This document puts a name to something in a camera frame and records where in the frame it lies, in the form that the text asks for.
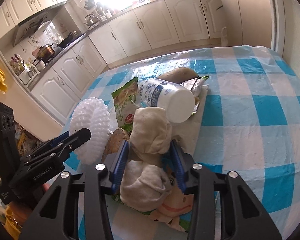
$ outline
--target checkered tablecloth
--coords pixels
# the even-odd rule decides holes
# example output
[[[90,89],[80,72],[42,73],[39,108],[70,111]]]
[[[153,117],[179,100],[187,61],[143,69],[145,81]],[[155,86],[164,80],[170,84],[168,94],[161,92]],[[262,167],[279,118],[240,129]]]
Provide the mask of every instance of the checkered tablecloth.
[[[236,170],[270,213],[286,239],[300,222],[300,80],[275,52],[264,47],[196,49],[144,60],[101,74],[82,99],[101,98],[116,121],[111,93],[139,80],[184,66],[210,75],[202,126],[194,153],[198,162]],[[84,169],[72,154],[66,168]],[[82,196],[79,236],[84,239]],[[184,240],[163,223],[107,198],[116,240]],[[216,207],[220,238],[220,204]]]

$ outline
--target granite countertop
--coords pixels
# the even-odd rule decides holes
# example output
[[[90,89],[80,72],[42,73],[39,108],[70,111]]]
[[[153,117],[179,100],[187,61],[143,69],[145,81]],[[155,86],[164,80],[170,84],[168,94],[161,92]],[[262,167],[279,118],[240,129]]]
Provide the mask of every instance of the granite countertop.
[[[127,13],[130,12],[138,7],[141,7],[143,5],[146,5],[148,3],[151,2],[155,2],[158,0],[146,0],[142,3],[138,3],[136,5],[133,5],[123,11],[121,11],[120,13],[117,13],[115,15],[113,15],[111,18],[107,19],[104,22],[101,22],[99,25],[95,26],[94,28],[92,28],[91,30],[86,31],[83,35],[81,35],[79,38],[77,38],[75,41],[73,41],[70,45],[68,45],[65,49],[63,49],[58,55],[56,55],[47,65],[46,67],[38,74],[34,77],[33,80],[31,80],[28,84],[28,89],[30,91],[33,90],[34,86],[39,82],[39,80],[45,75],[45,73],[64,55],[66,54],[73,46],[75,46],[76,44],[78,44],[80,41],[82,41],[83,39],[87,38],[91,33],[93,33],[94,31],[96,31],[97,29],[99,29],[100,27],[102,27],[103,25],[109,23],[110,21],[112,21],[113,19]]]

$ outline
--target copper pot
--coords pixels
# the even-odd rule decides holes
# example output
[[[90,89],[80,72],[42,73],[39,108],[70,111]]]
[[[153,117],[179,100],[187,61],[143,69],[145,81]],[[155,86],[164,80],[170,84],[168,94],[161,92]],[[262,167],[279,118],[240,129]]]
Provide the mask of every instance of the copper pot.
[[[53,50],[52,46],[50,44],[46,44],[43,47],[40,47],[39,52],[37,53],[37,60],[43,60],[47,61],[49,58],[51,58],[55,54],[55,51]]]

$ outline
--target silver screw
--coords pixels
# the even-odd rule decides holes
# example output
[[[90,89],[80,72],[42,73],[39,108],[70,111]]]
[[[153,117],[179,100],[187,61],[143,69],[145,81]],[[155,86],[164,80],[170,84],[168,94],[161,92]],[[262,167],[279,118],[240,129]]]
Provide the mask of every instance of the silver screw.
[[[99,163],[96,165],[96,170],[98,171],[102,171],[106,166],[102,163]]]
[[[231,178],[236,178],[236,177],[238,177],[238,173],[236,173],[235,171],[230,171],[230,172],[229,172],[229,176],[230,176]]]
[[[61,173],[61,178],[63,178],[63,179],[65,179],[65,178],[67,178],[67,177],[69,177],[70,176],[70,173],[69,172],[67,172],[67,171],[64,171],[63,173]]]
[[[194,168],[195,170],[201,170],[202,165],[200,163],[195,163],[195,164],[192,165],[192,168]]]

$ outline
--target bottle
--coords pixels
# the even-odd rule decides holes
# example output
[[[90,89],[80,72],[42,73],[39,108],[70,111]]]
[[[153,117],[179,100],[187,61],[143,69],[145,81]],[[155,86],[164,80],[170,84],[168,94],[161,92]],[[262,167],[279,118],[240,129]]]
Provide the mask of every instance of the bottle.
[[[166,110],[170,122],[187,120],[194,109],[194,95],[183,86],[157,78],[141,83],[141,100],[147,106],[157,106]]]

